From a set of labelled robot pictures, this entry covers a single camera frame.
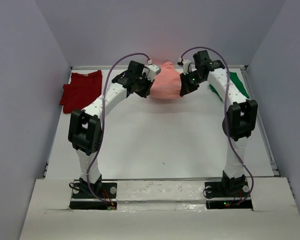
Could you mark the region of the pink t-shirt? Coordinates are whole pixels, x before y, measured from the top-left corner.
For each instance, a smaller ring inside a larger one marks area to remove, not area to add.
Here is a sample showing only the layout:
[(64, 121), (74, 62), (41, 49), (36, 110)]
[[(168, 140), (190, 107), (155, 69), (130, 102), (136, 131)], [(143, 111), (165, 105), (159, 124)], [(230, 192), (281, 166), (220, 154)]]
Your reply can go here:
[(180, 73), (170, 61), (160, 65), (161, 72), (155, 77), (150, 89), (150, 97), (156, 99), (173, 100), (180, 99), (181, 79)]

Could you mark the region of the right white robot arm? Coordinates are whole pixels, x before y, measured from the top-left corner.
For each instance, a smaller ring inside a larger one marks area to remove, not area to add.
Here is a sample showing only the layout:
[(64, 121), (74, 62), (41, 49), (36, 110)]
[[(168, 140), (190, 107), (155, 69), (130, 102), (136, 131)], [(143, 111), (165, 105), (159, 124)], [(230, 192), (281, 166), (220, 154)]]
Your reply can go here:
[(249, 137), (256, 127), (258, 103), (250, 100), (231, 80), (229, 66), (224, 58), (212, 60), (208, 49), (198, 47), (193, 60), (181, 56), (178, 65), (180, 74), (180, 96), (198, 90), (201, 83), (207, 82), (223, 101), (224, 118), (222, 130), (227, 138), (226, 163), (220, 181), (205, 183), (203, 193), (208, 199), (230, 198), (237, 194), (247, 196), (250, 192), (244, 163)]

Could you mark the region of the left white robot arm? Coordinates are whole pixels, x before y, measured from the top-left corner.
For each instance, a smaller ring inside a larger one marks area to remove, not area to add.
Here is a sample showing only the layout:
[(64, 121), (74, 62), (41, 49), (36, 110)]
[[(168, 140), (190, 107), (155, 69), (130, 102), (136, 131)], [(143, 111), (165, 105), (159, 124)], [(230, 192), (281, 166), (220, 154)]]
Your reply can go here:
[(161, 67), (130, 61), (127, 70), (106, 79), (104, 92), (90, 105), (70, 115), (68, 140), (79, 159), (80, 178), (77, 190), (91, 198), (99, 198), (102, 175), (97, 157), (101, 150), (106, 116), (131, 94), (146, 98)]

